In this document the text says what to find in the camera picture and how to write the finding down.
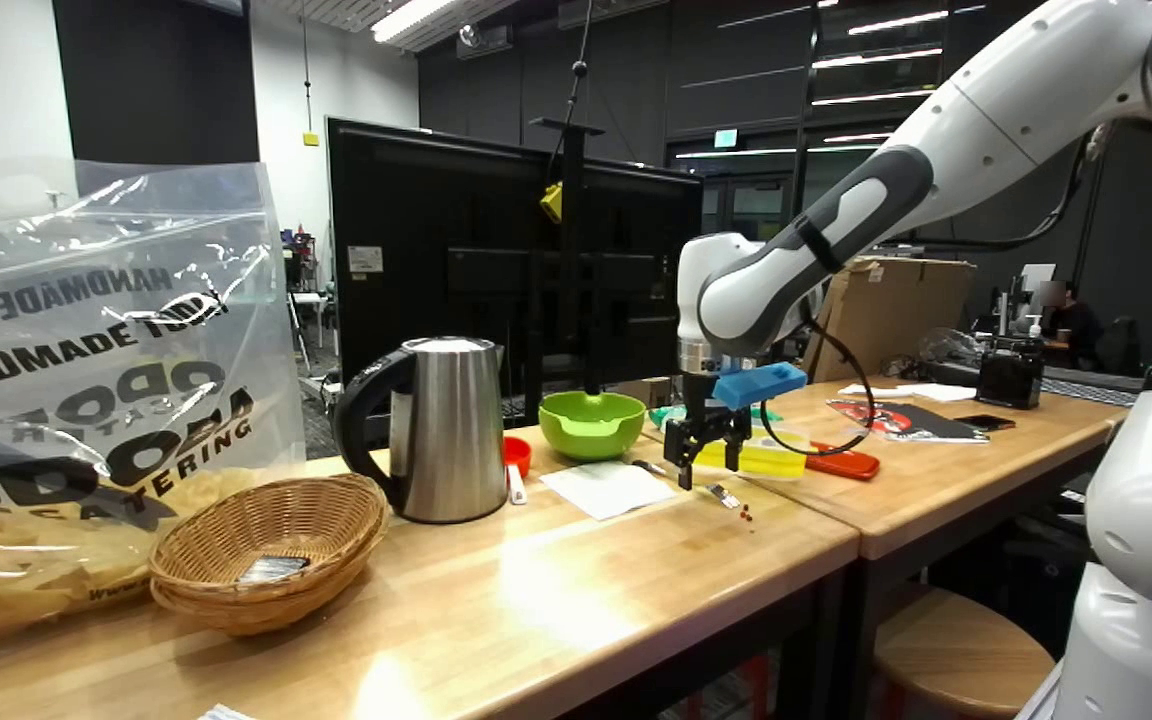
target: smartphone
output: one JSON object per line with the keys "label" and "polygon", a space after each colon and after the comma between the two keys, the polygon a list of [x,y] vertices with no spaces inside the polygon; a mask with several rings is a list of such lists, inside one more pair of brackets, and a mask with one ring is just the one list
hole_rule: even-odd
{"label": "smartphone", "polygon": [[992,433],[995,430],[1007,430],[1015,429],[1016,420],[1009,420],[1006,418],[1000,418],[996,415],[968,415],[965,418],[955,418],[960,423],[972,425],[973,429],[980,430],[980,432]]}
{"label": "smartphone", "polygon": [[[818,450],[835,448],[824,442],[812,442],[812,447]],[[840,452],[838,455],[808,455],[808,468],[855,480],[867,480],[878,473],[878,458],[854,450]]]}

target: exit sign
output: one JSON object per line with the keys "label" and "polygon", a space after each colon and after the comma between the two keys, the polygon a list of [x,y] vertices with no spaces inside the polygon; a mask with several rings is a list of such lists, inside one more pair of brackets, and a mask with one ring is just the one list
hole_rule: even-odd
{"label": "exit sign", "polygon": [[736,147],[736,128],[714,131],[714,147]]}

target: fluorescent light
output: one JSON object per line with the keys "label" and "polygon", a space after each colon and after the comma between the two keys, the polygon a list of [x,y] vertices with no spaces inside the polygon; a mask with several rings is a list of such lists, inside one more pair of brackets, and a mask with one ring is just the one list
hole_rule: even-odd
{"label": "fluorescent light", "polygon": [[[878,150],[881,145],[835,145],[833,147],[808,147],[808,152],[847,152],[851,150]],[[675,158],[742,158],[742,156],[791,156],[794,147],[765,147],[764,150],[712,150],[707,152],[680,152]]]}
{"label": "fluorescent light", "polygon": [[901,92],[879,92],[879,94],[848,94],[846,97],[826,97],[824,100],[812,100],[813,105],[847,105],[847,103],[869,103],[870,100],[890,100],[893,97],[920,97],[933,94],[934,90],[905,90]]}
{"label": "fluorescent light", "polygon": [[892,60],[908,60],[910,58],[931,58],[940,55],[940,47],[932,50],[910,50],[909,53],[892,53],[890,55],[847,55],[846,58],[832,58],[828,60],[817,60],[813,68],[846,68],[848,65],[889,63]]}
{"label": "fluorescent light", "polygon": [[931,20],[942,20],[950,16],[948,10],[937,10],[934,13],[923,13],[922,15],[910,15],[908,18],[885,20],[881,23],[869,24],[869,26],[855,26],[847,31],[847,35],[863,35],[866,32],[878,32],[879,29],[893,26],[912,26],[914,24],[931,22]]}
{"label": "fluorescent light", "polygon": [[454,1],[456,0],[411,0],[410,3],[380,18],[380,22],[371,26],[371,35],[376,41],[387,41]]}
{"label": "fluorescent light", "polygon": [[826,142],[851,142],[851,141],[879,141],[882,137],[890,137],[892,132],[862,132],[861,135],[836,135],[824,138]]}

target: white wall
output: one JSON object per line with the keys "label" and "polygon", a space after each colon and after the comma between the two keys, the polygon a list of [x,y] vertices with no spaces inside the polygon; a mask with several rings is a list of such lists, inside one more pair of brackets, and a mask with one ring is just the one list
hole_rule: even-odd
{"label": "white wall", "polygon": [[416,127],[420,122],[416,59],[376,44],[370,32],[349,33],[310,20],[310,94],[320,145],[308,147],[301,139],[306,112],[300,20],[264,3],[251,3],[251,14],[260,157],[270,167],[279,227],[296,229],[303,223],[317,237],[321,287],[332,276],[333,262],[323,119]]}
{"label": "white wall", "polygon": [[73,146],[51,0],[0,0],[0,211],[74,199]]}

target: yellow container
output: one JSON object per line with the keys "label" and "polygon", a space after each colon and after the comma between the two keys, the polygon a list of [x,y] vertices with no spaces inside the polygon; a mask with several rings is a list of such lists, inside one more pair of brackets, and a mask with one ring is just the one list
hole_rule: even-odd
{"label": "yellow container", "polygon": [[[780,423],[773,424],[776,437],[788,445],[812,450],[809,435],[803,429],[788,427]],[[741,446],[740,470],[736,475],[748,475],[758,479],[791,480],[803,477],[808,458],[797,452],[786,450],[768,437],[767,430],[755,424],[755,437]],[[722,442],[708,444],[696,456],[695,464],[704,468],[727,469],[727,447]]]}

